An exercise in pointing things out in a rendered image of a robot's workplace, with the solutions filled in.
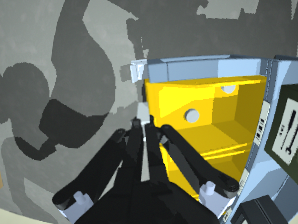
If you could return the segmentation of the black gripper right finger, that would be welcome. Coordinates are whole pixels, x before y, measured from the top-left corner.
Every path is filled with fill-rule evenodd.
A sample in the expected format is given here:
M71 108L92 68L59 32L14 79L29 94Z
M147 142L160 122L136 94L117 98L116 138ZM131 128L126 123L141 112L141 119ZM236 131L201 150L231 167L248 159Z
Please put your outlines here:
M149 118L148 102L143 102L143 127L153 214L158 224L172 224L177 211L159 143L162 143L175 165L199 195L200 203L210 209L218 219L223 212L230 209L240 187L237 180L212 167L170 124L155 128L154 116L151 114Z

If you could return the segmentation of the light blue metal shelf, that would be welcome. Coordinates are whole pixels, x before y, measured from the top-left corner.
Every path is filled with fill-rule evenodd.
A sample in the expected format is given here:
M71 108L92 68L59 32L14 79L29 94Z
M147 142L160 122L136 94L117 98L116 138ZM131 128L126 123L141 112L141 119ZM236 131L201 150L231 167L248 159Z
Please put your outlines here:
M239 181L240 187L230 209L220 216L220 224L231 224L230 221L240 203L265 195L270 196L288 223L298 214L298 185L264 151L274 120L281 85L298 84L297 60L298 57L287 55L276 55L276 59L271 59L224 54L131 61L133 83L148 78L149 83L152 84L233 76L267 77L260 117Z

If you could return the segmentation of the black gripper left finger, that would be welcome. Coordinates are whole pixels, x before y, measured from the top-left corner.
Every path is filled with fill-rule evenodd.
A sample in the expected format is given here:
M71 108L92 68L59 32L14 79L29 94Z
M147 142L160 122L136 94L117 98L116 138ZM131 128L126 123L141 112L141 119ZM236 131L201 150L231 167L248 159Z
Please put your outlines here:
M109 224L128 223L134 180L141 181L142 175L143 102L138 103L135 118L130 130L116 130L76 179L53 196L53 204L72 224L99 200L122 160L104 215Z

